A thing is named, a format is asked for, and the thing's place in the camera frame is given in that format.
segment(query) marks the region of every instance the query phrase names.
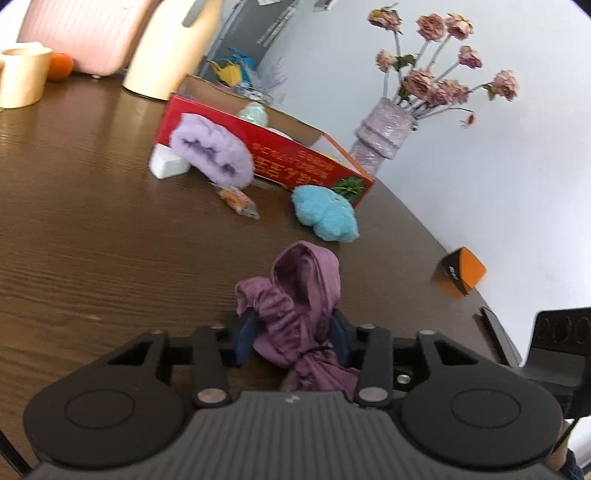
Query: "artificial flower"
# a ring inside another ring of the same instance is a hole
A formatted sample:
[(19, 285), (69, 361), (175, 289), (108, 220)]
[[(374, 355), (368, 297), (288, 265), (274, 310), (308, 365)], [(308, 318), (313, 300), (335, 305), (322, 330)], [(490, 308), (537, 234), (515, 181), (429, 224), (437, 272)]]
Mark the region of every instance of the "artificial flower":
[(470, 20), (458, 14), (448, 14), (445, 20), (447, 33), (458, 40), (465, 40), (474, 33), (474, 25)]
[(375, 64), (382, 72), (386, 73), (390, 67), (395, 67), (398, 64), (398, 60), (388, 50), (380, 50), (375, 56)]
[(470, 125), (473, 125), (475, 121), (476, 121), (476, 115), (471, 113), (470, 115), (468, 115), (466, 117), (465, 120), (462, 120), (462, 127), (468, 128)]
[(382, 7), (372, 10), (368, 17), (369, 23), (376, 27), (390, 30), (393, 32), (400, 32), (400, 24), (402, 20), (398, 16), (398, 12), (390, 7)]
[(460, 53), (457, 54), (457, 61), (460, 65), (465, 65), (471, 69), (481, 69), (482, 60), (478, 52), (468, 45), (460, 47)]
[(470, 96), (470, 89), (457, 80), (444, 80), (439, 88), (444, 89), (449, 96), (451, 103), (466, 103)]
[(445, 33), (443, 19), (437, 14), (423, 15), (417, 20), (418, 34), (425, 40), (440, 41)]
[(445, 88), (434, 88), (429, 92), (429, 97), (427, 101), (431, 105), (449, 105), (452, 102), (452, 99), (449, 95), (449, 92)]
[(433, 88), (433, 75), (429, 70), (412, 70), (404, 78), (403, 84), (415, 97), (427, 100)]
[(512, 70), (501, 70), (496, 74), (492, 81), (490, 91), (496, 95), (500, 95), (509, 101), (517, 96), (519, 84), (513, 75)]

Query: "cardboard box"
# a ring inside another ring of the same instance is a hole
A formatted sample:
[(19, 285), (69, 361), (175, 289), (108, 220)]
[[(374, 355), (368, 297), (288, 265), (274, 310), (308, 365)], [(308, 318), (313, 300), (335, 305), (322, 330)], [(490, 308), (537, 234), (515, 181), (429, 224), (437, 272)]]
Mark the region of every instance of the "cardboard box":
[(227, 128), (246, 144), (257, 176), (288, 190), (306, 184), (328, 187), (354, 206), (359, 203), (374, 180), (333, 138), (271, 107), (267, 107), (269, 127), (294, 141), (241, 120), (236, 115), (250, 101), (223, 86), (188, 75), (168, 101), (156, 143), (169, 146), (170, 132), (181, 114), (197, 113)]

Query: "lavender plush towel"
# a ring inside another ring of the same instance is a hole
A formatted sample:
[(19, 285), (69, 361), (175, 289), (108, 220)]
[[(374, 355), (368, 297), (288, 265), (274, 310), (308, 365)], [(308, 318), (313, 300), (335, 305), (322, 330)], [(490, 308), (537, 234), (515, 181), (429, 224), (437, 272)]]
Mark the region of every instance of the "lavender plush towel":
[(170, 148), (220, 187), (243, 189), (254, 175), (252, 155), (236, 135), (195, 113), (183, 113)]

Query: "purple cloth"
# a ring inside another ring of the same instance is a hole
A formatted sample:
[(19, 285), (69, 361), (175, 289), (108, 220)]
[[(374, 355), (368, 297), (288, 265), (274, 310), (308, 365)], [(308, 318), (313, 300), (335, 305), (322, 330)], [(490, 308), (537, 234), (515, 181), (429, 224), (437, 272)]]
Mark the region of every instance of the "purple cloth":
[(170, 148), (220, 187), (243, 189), (254, 176), (252, 155), (226, 128), (196, 113), (183, 113), (170, 132)]
[(339, 365), (328, 341), (340, 298), (339, 261), (330, 250), (294, 243), (275, 259), (271, 278), (238, 282), (236, 298), (239, 314), (253, 307), (266, 327), (255, 350), (291, 368), (282, 390), (342, 390), (353, 397), (358, 372)]

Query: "blue plush cloth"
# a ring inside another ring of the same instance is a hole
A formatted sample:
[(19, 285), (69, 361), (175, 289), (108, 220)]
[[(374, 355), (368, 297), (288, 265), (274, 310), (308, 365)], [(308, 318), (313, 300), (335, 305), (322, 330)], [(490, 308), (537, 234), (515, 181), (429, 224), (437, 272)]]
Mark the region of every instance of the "blue plush cloth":
[(352, 242), (359, 236), (355, 211), (347, 199), (325, 187), (302, 185), (291, 195), (295, 216), (327, 242)]

